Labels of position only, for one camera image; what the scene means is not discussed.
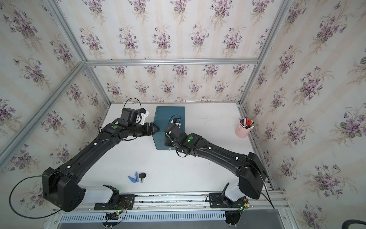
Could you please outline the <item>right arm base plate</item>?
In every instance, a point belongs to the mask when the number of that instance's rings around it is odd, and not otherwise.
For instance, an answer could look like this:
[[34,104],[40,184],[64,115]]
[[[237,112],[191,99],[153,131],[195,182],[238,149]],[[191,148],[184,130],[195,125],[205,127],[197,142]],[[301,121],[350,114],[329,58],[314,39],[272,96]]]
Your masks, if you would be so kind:
[[221,193],[209,193],[206,201],[212,209],[233,208],[244,210],[249,207],[248,198],[241,192],[238,183],[228,182]]

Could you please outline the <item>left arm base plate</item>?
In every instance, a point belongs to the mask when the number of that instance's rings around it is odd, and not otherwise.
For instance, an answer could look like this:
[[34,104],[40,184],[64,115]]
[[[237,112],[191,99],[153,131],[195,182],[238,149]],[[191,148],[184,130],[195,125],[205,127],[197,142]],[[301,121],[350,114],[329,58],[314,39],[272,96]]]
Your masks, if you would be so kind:
[[120,194],[118,196],[112,196],[111,200],[108,203],[101,204],[96,203],[94,206],[94,210],[123,210],[126,208],[127,210],[132,210],[134,201],[134,194]]

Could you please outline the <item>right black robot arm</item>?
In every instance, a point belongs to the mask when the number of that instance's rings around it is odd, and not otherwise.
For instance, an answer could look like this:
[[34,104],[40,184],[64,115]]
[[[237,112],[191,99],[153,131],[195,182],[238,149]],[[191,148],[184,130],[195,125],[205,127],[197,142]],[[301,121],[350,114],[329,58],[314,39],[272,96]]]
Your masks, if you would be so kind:
[[259,157],[250,152],[248,155],[239,154],[221,148],[195,133],[186,134],[176,124],[170,124],[164,130],[176,150],[185,155],[207,159],[231,171],[238,177],[238,190],[225,191],[225,196],[231,201],[237,201],[243,196],[259,199],[265,184],[267,172]]

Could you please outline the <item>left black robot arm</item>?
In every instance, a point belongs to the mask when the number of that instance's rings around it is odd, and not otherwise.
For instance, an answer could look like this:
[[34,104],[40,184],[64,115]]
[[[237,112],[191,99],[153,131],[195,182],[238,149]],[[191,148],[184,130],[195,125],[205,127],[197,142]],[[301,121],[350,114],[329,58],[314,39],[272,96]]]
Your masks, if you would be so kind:
[[43,197],[64,212],[71,212],[80,205],[96,204],[104,210],[120,206],[120,192],[113,186],[80,186],[86,172],[110,149],[121,141],[151,136],[160,129],[153,122],[145,122],[148,112],[143,109],[122,109],[121,117],[108,123],[97,137],[73,158],[57,169],[43,172]]

